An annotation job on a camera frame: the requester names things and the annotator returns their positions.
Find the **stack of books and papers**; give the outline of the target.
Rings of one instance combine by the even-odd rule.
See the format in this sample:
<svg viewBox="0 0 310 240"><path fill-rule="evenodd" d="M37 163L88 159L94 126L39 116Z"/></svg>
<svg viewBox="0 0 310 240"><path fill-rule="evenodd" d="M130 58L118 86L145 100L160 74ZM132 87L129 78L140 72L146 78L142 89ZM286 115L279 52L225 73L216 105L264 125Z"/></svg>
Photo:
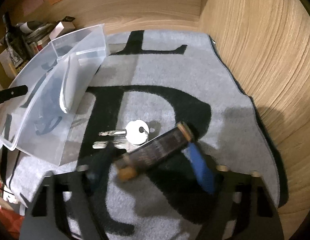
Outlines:
<svg viewBox="0 0 310 240"><path fill-rule="evenodd" d="M49 35L56 27L56 22L42 23L29 21L18 23L16 27L22 32L22 38L30 57L34 57L51 41Z"/></svg>

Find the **grey mat with black letters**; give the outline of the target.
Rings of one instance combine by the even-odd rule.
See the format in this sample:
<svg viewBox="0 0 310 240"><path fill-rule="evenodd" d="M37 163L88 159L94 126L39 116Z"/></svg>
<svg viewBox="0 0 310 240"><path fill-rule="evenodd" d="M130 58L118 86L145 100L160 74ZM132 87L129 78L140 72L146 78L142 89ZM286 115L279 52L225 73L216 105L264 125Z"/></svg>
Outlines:
<svg viewBox="0 0 310 240"><path fill-rule="evenodd" d="M89 163L101 131L141 119L150 127L150 138L186 122L210 165L261 172L275 205L286 204L280 154L211 37L148 30L110 35L107 41L111 53L82 98L60 165L10 152L6 181L13 193L31 200L45 172L69 172ZM91 201L110 239L194 239L213 207L186 150L125 183L111 164L108 182Z"/></svg>

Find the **silver keys with white cap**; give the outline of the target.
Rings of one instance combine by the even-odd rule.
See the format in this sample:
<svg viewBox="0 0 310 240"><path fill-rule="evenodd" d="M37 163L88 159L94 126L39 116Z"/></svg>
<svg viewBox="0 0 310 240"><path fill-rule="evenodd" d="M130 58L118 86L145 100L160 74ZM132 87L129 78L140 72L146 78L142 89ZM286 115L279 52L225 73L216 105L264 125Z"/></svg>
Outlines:
<svg viewBox="0 0 310 240"><path fill-rule="evenodd" d="M93 143L93 149L103 149L112 143L114 146L139 146L148 141L150 129L143 120L130 121L124 129L100 132L100 137L112 137L111 140L101 140Z"/></svg>

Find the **clear plastic storage bin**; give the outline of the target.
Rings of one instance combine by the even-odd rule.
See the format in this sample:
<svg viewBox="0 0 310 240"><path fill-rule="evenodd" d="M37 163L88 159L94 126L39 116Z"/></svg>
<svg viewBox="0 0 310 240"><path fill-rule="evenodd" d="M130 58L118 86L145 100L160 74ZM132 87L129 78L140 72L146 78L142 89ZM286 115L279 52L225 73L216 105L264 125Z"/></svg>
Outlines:
<svg viewBox="0 0 310 240"><path fill-rule="evenodd" d="M10 90L28 91L0 104L0 141L7 149L60 165L80 101L109 54L103 27L50 41L13 80Z"/></svg>

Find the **pink sticky paper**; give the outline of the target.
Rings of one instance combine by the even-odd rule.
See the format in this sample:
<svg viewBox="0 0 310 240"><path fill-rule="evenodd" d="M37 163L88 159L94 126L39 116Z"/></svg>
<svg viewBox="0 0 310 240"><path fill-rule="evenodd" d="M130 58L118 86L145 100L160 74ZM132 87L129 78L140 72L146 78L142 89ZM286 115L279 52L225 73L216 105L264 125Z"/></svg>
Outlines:
<svg viewBox="0 0 310 240"><path fill-rule="evenodd" d="M24 0L22 2L23 15L27 16L34 12L44 3L44 0Z"/></svg>

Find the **dark wine bottle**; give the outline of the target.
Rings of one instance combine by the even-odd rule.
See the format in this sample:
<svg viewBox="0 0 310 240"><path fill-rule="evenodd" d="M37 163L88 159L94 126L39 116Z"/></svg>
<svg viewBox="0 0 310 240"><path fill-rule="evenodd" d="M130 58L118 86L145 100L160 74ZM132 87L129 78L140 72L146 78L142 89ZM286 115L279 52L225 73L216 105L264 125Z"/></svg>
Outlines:
<svg viewBox="0 0 310 240"><path fill-rule="evenodd" d="M11 23L8 11L3 15L3 22L6 27L5 42L7 51L14 67L18 69L28 62L28 52L19 29Z"/></svg>

